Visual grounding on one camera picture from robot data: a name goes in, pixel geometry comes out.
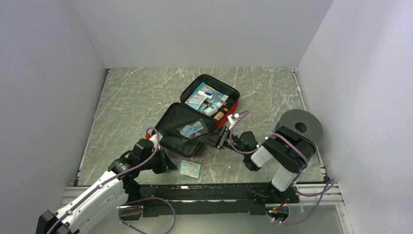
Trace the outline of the blue cotton swab packet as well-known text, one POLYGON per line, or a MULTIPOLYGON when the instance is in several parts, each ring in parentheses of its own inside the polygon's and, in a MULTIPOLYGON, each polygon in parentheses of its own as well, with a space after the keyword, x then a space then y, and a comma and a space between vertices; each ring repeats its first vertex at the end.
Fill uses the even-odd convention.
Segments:
POLYGON ((197 94, 198 90, 203 90, 209 93, 212 93, 214 95, 213 99, 208 99, 208 101, 210 103, 217 103, 217 102, 221 102, 222 104, 226 104, 226 100, 228 98, 228 95, 225 95, 217 90, 215 90, 214 88, 212 88, 211 86, 205 84, 204 82, 202 82, 194 91, 194 94, 197 94))

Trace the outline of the white bandage roll blue label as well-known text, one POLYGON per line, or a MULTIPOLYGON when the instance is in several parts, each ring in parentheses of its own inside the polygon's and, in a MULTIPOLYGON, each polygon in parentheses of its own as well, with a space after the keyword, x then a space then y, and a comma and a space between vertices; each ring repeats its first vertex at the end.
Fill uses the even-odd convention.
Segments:
POLYGON ((198 90, 197 94, 200 95, 200 96, 206 97, 208 99, 213 99, 214 98, 214 95, 212 93, 209 93, 209 92, 206 92, 206 91, 203 91, 203 90, 198 90))

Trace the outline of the brown bottle orange cap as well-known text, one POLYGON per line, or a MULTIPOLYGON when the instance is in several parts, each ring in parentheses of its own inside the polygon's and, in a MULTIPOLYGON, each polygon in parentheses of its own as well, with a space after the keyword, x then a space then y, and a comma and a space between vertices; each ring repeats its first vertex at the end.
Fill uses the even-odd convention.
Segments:
POLYGON ((220 110, 215 116, 214 116, 214 120, 215 121, 220 121, 223 119, 223 117, 227 114, 228 109, 227 108, 223 108, 222 110, 220 110))

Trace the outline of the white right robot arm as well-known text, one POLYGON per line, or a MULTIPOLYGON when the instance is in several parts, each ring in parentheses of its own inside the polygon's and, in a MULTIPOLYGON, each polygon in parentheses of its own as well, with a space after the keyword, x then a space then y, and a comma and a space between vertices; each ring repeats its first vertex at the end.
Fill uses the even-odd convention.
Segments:
POLYGON ((268 189, 269 198, 274 202, 286 198, 287 190, 308 167, 308 161, 316 153, 316 146, 311 140, 286 126, 281 126, 260 144, 252 131, 243 132, 238 137, 226 126, 198 140, 212 148, 226 147, 243 155, 243 164, 250 171, 258 171, 271 160, 276 160, 280 168, 268 189))

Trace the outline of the white bottle green label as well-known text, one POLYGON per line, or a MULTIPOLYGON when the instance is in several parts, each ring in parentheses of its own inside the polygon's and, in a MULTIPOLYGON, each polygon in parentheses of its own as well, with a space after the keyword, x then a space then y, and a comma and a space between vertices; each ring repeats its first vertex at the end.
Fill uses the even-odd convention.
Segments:
POLYGON ((222 106, 223 106, 223 104, 222 104, 221 102, 217 102, 217 103, 215 103, 215 104, 212 104, 212 105, 206 107, 206 108, 202 111, 202 113, 203 113, 204 115, 206 115, 206 116, 211 117, 211 116, 213 116, 215 113, 217 113, 218 110, 219 110, 222 106))

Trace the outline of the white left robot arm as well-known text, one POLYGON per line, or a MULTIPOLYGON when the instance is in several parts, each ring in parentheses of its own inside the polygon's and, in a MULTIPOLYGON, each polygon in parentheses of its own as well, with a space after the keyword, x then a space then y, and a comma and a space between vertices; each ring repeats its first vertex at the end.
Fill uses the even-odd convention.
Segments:
POLYGON ((45 211, 38 219, 37 234, 82 234, 115 208, 138 209, 139 203, 155 199, 135 181, 141 171, 156 174, 177 170, 161 150, 159 133, 140 139, 132 150, 114 160, 107 171, 81 195, 56 212, 45 211))

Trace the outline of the teal header small items bag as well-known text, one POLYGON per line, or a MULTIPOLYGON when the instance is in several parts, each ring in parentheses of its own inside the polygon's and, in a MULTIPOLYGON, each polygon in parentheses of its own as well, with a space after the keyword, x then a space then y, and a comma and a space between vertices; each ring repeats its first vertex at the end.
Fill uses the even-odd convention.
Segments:
POLYGON ((211 104, 202 103, 198 108, 198 112, 202 113, 206 108, 208 108, 211 104))

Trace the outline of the red medicine kit case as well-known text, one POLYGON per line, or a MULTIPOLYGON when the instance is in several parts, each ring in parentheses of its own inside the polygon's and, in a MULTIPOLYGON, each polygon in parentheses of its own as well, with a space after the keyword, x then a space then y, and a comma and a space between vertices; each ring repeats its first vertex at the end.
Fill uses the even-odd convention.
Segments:
POLYGON ((240 99, 240 93, 234 87, 210 76, 207 74, 199 75, 181 94, 179 102, 173 103, 160 118, 159 122, 156 124, 156 130, 163 135, 160 140, 161 146, 183 156, 192 157, 194 156, 203 146, 203 143, 198 141, 198 137, 192 140, 183 142, 183 137, 179 134, 177 128, 182 127, 186 124, 194 122, 202 118, 207 127, 208 133, 210 134, 215 130, 223 126, 227 120, 227 116, 234 113, 238 107, 240 99), (228 95, 226 104, 218 110, 227 108, 228 112, 220 121, 215 121, 214 116, 216 113, 209 117, 203 113, 198 112, 185 104, 185 101, 194 94, 195 89, 202 83, 211 86, 215 90, 228 95))

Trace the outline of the white gauze dressing packet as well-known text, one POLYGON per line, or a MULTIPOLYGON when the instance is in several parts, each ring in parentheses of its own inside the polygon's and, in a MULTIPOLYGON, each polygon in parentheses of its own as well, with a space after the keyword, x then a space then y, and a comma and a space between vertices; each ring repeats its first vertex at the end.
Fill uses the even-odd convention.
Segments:
POLYGON ((198 110, 199 107, 204 103, 206 100, 205 96, 200 96, 198 94, 192 94, 186 101, 185 104, 195 110, 198 110))

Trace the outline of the alcohol wipes clear bag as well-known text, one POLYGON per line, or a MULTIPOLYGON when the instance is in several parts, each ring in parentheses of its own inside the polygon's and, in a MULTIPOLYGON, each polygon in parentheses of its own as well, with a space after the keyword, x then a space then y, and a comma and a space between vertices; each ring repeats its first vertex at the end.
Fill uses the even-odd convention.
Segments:
POLYGON ((183 142, 200 137, 201 135, 208 133, 208 127, 205 121, 200 118, 194 122, 186 124, 177 128, 179 134, 183 137, 183 142))

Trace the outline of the adhesive bandages clear bag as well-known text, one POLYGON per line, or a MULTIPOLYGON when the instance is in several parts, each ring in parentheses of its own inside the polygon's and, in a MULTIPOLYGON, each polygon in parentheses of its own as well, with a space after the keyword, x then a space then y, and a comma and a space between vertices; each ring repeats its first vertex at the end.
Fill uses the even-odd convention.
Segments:
POLYGON ((201 164, 191 161, 182 160, 180 163, 179 174, 199 179, 201 164))

